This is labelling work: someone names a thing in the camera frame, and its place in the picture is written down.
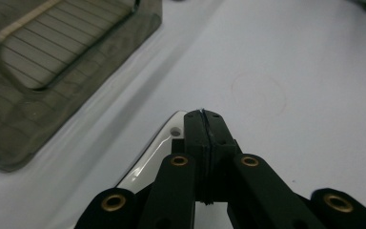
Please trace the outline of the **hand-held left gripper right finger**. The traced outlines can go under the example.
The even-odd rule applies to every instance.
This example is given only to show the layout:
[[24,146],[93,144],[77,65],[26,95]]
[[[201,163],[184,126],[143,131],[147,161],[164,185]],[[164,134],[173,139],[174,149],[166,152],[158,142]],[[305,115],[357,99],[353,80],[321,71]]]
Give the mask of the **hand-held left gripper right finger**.
[[213,204],[227,199],[228,170],[238,150],[237,143],[220,114],[204,110],[203,121],[209,143],[203,202]]

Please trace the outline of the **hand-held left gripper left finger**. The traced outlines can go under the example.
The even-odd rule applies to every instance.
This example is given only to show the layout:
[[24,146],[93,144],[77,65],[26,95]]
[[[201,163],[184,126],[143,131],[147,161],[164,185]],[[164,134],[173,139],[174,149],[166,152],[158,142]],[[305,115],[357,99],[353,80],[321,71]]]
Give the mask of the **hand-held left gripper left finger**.
[[194,158],[195,198],[204,204],[210,204],[211,143],[204,110],[195,110],[184,115],[184,137],[173,140],[172,153],[190,155]]

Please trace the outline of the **white ceramic spoon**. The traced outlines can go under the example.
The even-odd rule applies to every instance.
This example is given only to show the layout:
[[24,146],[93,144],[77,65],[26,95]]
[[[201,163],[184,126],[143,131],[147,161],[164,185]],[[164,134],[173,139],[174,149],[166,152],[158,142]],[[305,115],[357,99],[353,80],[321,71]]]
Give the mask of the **white ceramic spoon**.
[[154,182],[162,160],[172,153],[174,139],[184,137],[184,115],[174,113],[154,135],[131,169],[116,184],[116,188],[138,193]]

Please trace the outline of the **smoked transparent plastic bin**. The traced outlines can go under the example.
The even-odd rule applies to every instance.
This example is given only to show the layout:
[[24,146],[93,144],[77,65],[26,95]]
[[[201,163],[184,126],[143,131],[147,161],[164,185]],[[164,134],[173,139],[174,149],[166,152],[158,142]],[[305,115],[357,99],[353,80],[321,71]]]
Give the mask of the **smoked transparent plastic bin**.
[[[0,31],[47,0],[0,0]],[[0,171],[31,161],[160,27],[162,0],[62,0],[0,43]]]

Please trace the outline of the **white chopstick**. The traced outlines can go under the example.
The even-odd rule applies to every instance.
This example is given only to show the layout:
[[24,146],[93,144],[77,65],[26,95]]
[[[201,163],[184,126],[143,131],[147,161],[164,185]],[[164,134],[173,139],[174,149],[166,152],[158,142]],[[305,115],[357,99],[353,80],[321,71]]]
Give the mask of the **white chopstick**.
[[62,0],[47,0],[0,31],[0,43],[9,35],[27,25],[30,21],[59,4]]

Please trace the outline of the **white table mat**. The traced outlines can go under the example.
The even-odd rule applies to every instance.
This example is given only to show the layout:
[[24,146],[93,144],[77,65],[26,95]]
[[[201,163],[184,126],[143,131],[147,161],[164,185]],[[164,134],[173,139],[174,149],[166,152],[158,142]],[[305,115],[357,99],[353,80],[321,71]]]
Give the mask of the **white table mat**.
[[72,229],[178,111],[223,116],[298,194],[366,206],[366,11],[356,0],[165,0],[153,34],[25,167],[0,229]]

